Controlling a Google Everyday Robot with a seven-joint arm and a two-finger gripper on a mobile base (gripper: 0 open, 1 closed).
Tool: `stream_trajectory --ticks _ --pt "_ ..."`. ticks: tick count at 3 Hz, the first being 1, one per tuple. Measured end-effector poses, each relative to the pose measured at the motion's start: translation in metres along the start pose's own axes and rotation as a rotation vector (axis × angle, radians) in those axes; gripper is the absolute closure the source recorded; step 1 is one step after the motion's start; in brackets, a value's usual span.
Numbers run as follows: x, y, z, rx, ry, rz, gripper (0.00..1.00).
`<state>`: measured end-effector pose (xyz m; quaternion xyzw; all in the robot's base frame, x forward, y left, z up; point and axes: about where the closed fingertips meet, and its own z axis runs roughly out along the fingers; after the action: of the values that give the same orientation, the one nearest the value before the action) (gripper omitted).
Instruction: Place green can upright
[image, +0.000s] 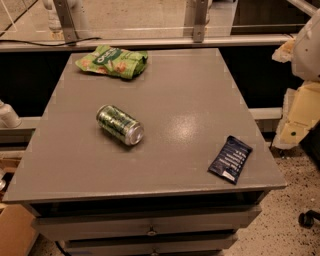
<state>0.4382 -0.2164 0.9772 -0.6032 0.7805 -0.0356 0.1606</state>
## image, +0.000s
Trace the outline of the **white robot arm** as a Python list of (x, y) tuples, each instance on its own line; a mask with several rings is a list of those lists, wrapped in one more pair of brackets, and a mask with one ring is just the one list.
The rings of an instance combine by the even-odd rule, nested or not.
[(320, 9), (294, 39), (273, 53), (272, 59), (290, 61), (293, 75), (303, 80), (298, 89), (287, 90), (272, 142), (278, 149), (291, 149), (320, 121)]

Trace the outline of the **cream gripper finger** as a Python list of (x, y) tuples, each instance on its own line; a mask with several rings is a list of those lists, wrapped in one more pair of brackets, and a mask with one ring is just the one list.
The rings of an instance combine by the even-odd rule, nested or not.
[(293, 48), (295, 44), (295, 39), (289, 39), (287, 42), (282, 44), (278, 49), (272, 54), (272, 59), (280, 63), (286, 63), (292, 60)]
[(297, 146), (319, 121), (320, 83), (305, 81), (296, 90), (289, 88), (272, 145), (278, 149)]

